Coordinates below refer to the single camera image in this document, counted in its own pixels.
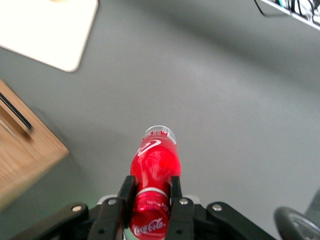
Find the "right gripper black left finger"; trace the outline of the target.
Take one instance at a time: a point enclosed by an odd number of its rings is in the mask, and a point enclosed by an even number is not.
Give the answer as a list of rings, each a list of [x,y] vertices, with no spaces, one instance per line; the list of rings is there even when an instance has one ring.
[[[122,240],[136,192],[136,179],[128,175],[116,197],[105,199],[88,234],[89,240]]]

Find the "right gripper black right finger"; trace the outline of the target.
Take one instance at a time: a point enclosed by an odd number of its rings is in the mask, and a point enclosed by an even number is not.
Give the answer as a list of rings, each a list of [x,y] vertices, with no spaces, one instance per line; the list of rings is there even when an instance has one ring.
[[[183,197],[179,176],[171,177],[171,217],[168,223],[167,240],[194,239],[194,203]]]

